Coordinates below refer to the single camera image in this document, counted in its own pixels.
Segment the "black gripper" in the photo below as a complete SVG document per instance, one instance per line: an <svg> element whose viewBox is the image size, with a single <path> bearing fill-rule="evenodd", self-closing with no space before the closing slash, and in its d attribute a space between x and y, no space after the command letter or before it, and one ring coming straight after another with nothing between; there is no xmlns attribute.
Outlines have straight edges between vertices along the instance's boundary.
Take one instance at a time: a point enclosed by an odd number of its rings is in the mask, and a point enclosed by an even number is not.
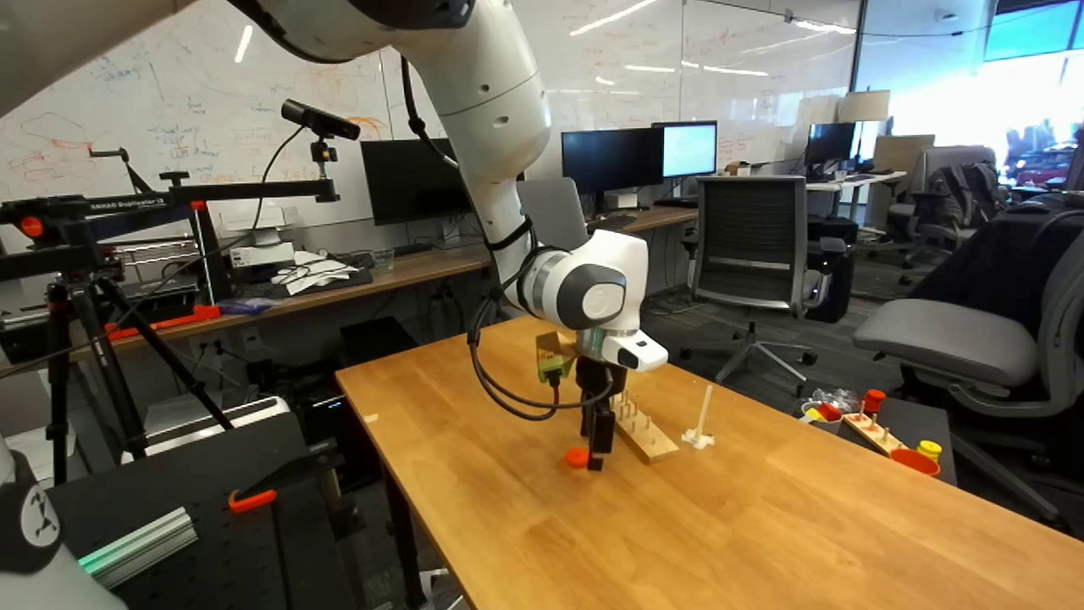
<svg viewBox="0 0 1084 610"><path fill-rule="evenodd" d="M599 401L606 401L610 392L620 389L620 381L623 381L623 370L620 367L610 367L610 363L597 363L597 359L580 359L575 363L575 385L580 385L580 401L584 401L584 448L585 448L585 457L599 457L606 462L613 453L613 426L606 426L597 441L594 441L594 406Z"/></svg>

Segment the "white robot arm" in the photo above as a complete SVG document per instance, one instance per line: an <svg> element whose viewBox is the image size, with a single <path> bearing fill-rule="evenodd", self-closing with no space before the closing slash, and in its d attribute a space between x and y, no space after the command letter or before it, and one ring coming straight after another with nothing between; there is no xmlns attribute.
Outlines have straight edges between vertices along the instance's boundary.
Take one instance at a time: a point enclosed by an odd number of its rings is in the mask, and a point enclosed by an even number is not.
<svg viewBox="0 0 1084 610"><path fill-rule="evenodd" d="M180 14L190 0L3 0L3 110ZM669 349L641 328L649 241L594 229L548 249L515 180L553 135L548 92L511 0L226 0L290 56L351 65L392 48L424 83L486 249L500 297L575 336L580 355L649 372Z"/></svg>

